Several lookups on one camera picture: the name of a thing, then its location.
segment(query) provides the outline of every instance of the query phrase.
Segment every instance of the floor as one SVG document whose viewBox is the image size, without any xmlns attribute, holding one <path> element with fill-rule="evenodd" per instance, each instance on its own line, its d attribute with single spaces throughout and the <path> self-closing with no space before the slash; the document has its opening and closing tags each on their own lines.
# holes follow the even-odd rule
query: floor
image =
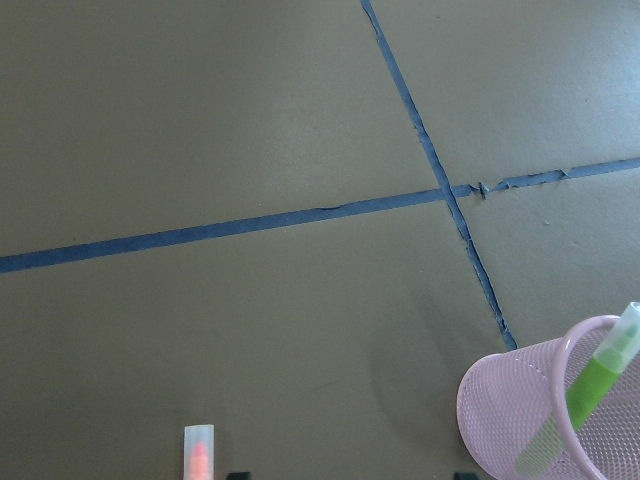
<svg viewBox="0 0 640 480">
<path fill-rule="evenodd" d="M 466 369 L 638 299 L 637 0 L 0 18 L 2 478 L 478 472 Z"/>
</svg>

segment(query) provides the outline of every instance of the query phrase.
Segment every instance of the pink highlighter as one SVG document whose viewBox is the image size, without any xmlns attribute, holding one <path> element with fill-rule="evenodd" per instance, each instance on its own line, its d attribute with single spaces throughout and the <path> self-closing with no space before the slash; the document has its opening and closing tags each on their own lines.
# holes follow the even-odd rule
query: pink highlighter
<svg viewBox="0 0 640 480">
<path fill-rule="evenodd" d="M 184 428 L 184 480 L 213 480 L 213 425 Z"/>
</svg>

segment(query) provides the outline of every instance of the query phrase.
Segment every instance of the mesh pencil cup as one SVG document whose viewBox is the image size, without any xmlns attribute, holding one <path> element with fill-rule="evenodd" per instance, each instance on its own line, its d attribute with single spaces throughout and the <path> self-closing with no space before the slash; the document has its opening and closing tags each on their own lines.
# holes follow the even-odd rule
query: mesh pencil cup
<svg viewBox="0 0 640 480">
<path fill-rule="evenodd" d="M 487 473 L 497 480 L 640 480 L 640 356 L 577 432 L 566 401 L 618 319 L 584 320 L 563 338 L 490 355 L 467 371 L 458 426 Z"/>
</svg>

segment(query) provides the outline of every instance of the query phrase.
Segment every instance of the blue tape line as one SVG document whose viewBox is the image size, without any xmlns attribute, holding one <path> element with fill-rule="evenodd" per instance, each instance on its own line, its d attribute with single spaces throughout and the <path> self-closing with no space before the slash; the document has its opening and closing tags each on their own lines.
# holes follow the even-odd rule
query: blue tape line
<svg viewBox="0 0 640 480">
<path fill-rule="evenodd" d="M 509 326 L 507 324 L 506 319 L 502 313 L 502 309 L 500 308 L 500 304 L 498 303 L 498 299 L 496 297 L 495 291 L 493 289 L 493 285 L 491 285 L 491 280 L 489 279 L 489 275 L 480 260 L 480 256 L 478 255 L 478 251 L 476 250 L 475 244 L 473 243 L 473 238 L 471 237 L 471 232 L 469 231 L 469 227 L 467 222 L 458 206 L 458 202 L 456 201 L 456 197 L 451 188 L 451 183 L 449 182 L 449 178 L 447 177 L 447 173 L 445 172 L 442 164 L 440 163 L 440 159 L 438 158 L 438 154 L 433 146 L 433 142 L 427 133 L 426 128 L 422 122 L 422 117 L 416 108 L 415 103 L 413 102 L 413 98 L 411 97 L 411 93 L 409 91 L 409 87 L 407 86 L 402 73 L 400 72 L 400 67 L 396 62 L 396 59 L 391 51 L 391 47 L 389 47 L 389 43 L 382 32 L 382 27 L 378 22 L 378 18 L 371 6 L 371 2 L 369 0 L 360 0 L 360 4 L 362 8 L 369 16 L 369 20 L 371 21 L 371 25 L 376 33 L 376 39 L 378 41 L 378 45 L 380 50 L 382 51 L 382 55 L 387 63 L 387 67 L 391 76 L 393 77 L 393 81 L 396 84 L 396 88 L 402 97 L 402 101 L 407 109 L 407 113 L 411 118 L 411 122 L 413 123 L 414 128 L 418 132 L 418 138 L 420 139 L 420 143 L 422 144 L 422 148 L 429 159 L 429 163 L 431 164 L 431 168 L 433 170 L 436 179 L 438 180 L 438 184 L 442 189 L 444 194 L 444 199 L 447 202 L 447 206 L 451 211 L 451 215 L 453 216 L 453 220 L 462 236 L 462 239 L 467 244 L 467 253 L 469 254 L 469 258 L 471 263 L 473 264 L 473 268 L 478 275 L 478 279 L 480 280 L 480 284 L 482 285 L 482 289 L 484 290 L 485 297 L 493 310 L 493 313 L 496 317 L 496 321 L 498 322 L 498 327 L 502 333 L 502 337 L 507 345 L 507 348 L 514 349 L 517 348 L 517 344 L 511 331 L 509 330 Z"/>
<path fill-rule="evenodd" d="M 394 208 L 436 202 L 443 199 L 442 191 L 427 190 L 424 192 L 363 200 L 339 207 L 313 208 L 310 210 L 278 213 L 263 217 L 232 220 L 211 225 L 181 228 L 178 230 L 11 255 L 0 258 L 0 273 L 16 272 L 30 268 L 76 262 L 78 260 L 88 260 L 108 255 L 148 250 L 150 248 L 167 247 L 169 245 L 179 245 L 241 233 L 257 232 L 260 230 L 319 222 L 333 218 L 391 210 Z"/>
<path fill-rule="evenodd" d="M 458 185 L 453 187 L 453 194 L 456 197 L 468 197 L 473 193 L 480 193 L 484 197 L 488 193 L 502 192 L 511 188 L 533 187 L 544 183 L 622 172 L 624 170 L 632 170 L 635 168 L 640 168 L 640 158 L 614 160 L 611 162 L 596 163 L 594 165 L 581 165 L 579 167 L 573 167 L 568 171 L 556 169 L 531 175 L 509 177 L 501 180 L 494 187 L 489 187 L 483 183 L 479 183 L 477 187 L 474 185 Z"/>
</svg>

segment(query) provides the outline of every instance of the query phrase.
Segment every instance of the highlighter cap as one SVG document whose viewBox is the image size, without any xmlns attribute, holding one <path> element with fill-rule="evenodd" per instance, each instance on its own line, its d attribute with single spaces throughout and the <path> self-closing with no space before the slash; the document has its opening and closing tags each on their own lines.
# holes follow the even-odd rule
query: highlighter cap
<svg viewBox="0 0 640 480">
<path fill-rule="evenodd" d="M 593 353 L 601 365 L 622 373 L 640 351 L 640 302 L 631 302 Z"/>
<path fill-rule="evenodd" d="M 213 480 L 213 425 L 184 427 L 184 480 Z"/>
</svg>

